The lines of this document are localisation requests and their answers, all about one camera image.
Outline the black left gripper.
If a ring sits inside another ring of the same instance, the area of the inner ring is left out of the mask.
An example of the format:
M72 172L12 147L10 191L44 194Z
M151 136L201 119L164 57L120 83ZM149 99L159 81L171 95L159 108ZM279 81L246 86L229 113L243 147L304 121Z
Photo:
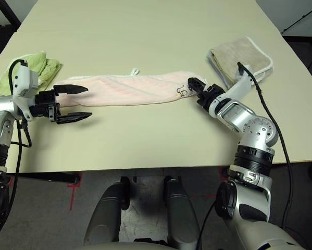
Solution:
M56 101L56 97L59 94L79 94L86 91L88 91L88 88L73 84L54 85L52 90L40 91L35 96L35 104L30 107L31 115L34 117L46 117L51 122L56 122L57 124L72 123L86 119L93 113L73 112L61 116L60 104Z

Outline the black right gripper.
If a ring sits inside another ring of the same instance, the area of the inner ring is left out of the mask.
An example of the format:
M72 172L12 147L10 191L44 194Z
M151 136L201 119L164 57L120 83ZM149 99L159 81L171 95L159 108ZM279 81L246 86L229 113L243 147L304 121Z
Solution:
M188 78L188 89L190 90L191 95L197 95L197 103L202 106L206 111L209 111L211 103L221 94L225 93L224 89L220 86L213 84L207 87L205 90L206 84L196 78Z

